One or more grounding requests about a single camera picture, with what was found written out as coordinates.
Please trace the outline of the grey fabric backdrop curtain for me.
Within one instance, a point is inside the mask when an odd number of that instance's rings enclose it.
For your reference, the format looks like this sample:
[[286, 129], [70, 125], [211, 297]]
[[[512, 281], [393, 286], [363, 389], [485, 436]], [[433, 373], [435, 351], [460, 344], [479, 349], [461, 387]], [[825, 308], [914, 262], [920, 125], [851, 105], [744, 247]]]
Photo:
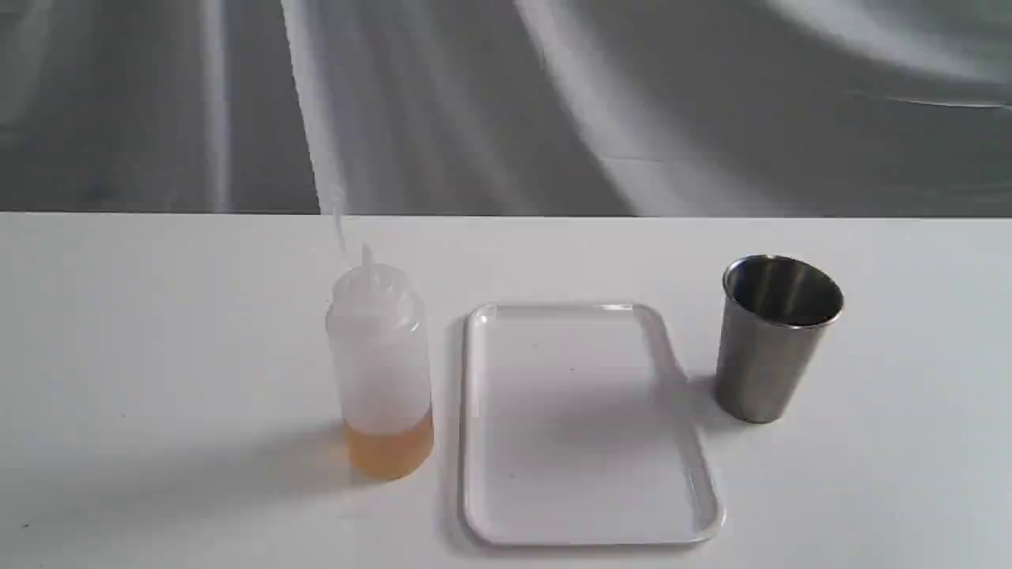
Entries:
[[1008, 217], [1008, 1], [4, 1], [2, 209]]

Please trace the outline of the translucent squeeze bottle amber liquid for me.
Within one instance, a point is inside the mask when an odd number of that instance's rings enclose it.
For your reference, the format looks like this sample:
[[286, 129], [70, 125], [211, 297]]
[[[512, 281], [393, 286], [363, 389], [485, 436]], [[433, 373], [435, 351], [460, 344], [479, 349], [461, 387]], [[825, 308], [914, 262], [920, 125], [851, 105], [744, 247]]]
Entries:
[[351, 468], [370, 481], [415, 472], [435, 443], [423, 302], [407, 273], [361, 245], [352, 263], [343, 231], [345, 194], [326, 191], [346, 269], [331, 288], [325, 329]]

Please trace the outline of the white plastic tray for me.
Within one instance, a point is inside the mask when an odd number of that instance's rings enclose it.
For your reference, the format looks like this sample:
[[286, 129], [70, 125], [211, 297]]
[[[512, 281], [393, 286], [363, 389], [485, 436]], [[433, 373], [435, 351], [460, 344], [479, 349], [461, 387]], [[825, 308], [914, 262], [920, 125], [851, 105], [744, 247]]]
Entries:
[[693, 392], [642, 303], [467, 317], [459, 507], [505, 548], [691, 547], [726, 519]]

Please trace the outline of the stainless steel cup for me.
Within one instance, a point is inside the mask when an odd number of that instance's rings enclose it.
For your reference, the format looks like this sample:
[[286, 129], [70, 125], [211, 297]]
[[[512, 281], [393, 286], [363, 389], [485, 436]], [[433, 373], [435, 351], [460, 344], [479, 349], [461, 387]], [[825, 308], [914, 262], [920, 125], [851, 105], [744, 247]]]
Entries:
[[749, 424], [787, 411], [824, 332], [844, 310], [842, 289], [788, 256], [753, 254], [724, 270], [715, 388], [720, 408]]

